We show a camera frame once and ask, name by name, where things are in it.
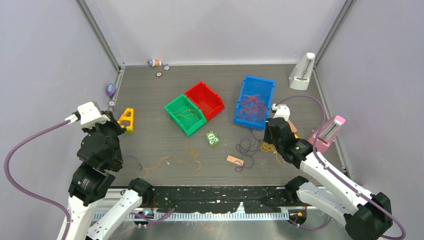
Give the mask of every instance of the white wall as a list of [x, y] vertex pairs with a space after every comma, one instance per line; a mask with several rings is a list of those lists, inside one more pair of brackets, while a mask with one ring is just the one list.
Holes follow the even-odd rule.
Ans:
[[[62, 122], [77, 106], [107, 106], [115, 70], [74, 0], [0, 3], [0, 159], [26, 137]], [[13, 156], [12, 176], [23, 187], [66, 205], [81, 164], [83, 133], [64, 126]], [[0, 174], [0, 239], [56, 239], [64, 214], [14, 189]]]
[[[358, 0], [318, 66], [352, 178], [423, 239], [424, 2]], [[396, 226], [388, 232], [399, 236]]]
[[345, 0], [90, 0], [126, 65], [295, 63]]

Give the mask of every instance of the small yellow block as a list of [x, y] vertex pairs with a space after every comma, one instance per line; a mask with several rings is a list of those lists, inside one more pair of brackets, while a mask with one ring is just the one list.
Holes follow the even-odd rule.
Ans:
[[[122, 125], [123, 122], [129, 122], [128, 126]], [[121, 128], [126, 128], [126, 133], [132, 133], [134, 130], [134, 108], [127, 108], [123, 112], [122, 116], [120, 116], [118, 120], [118, 124]]]

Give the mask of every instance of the wood grain surface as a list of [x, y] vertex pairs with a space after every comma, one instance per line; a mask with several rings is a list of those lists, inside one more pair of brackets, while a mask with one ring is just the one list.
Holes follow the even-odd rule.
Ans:
[[[294, 95], [311, 95], [320, 99], [317, 84], [311, 79], [306, 91], [289, 88], [289, 76], [295, 65], [198, 65], [163, 67], [127, 66], [116, 102], [115, 114], [125, 108], [134, 108], [134, 132], [125, 134], [121, 141], [124, 167], [114, 173], [114, 186], [126, 186], [134, 178], [145, 178], [154, 186], [175, 185], [285, 185], [298, 175], [317, 182], [294, 166], [281, 166], [273, 152], [259, 151], [250, 169], [236, 172], [237, 165], [228, 162], [227, 156], [252, 164], [250, 157], [236, 150], [243, 138], [252, 143], [254, 138], [248, 128], [233, 124], [236, 102], [245, 75], [276, 81], [273, 103]], [[205, 82], [219, 94], [225, 109], [208, 121], [190, 137], [172, 121], [164, 106], [183, 94], [199, 81]], [[298, 97], [286, 102], [290, 108], [290, 120], [301, 138], [308, 138], [311, 131], [322, 122], [323, 114], [313, 100]], [[220, 144], [210, 147], [205, 139], [207, 132], [217, 133]], [[264, 131], [254, 130], [262, 139]], [[324, 155], [338, 169], [342, 168], [333, 144]]]

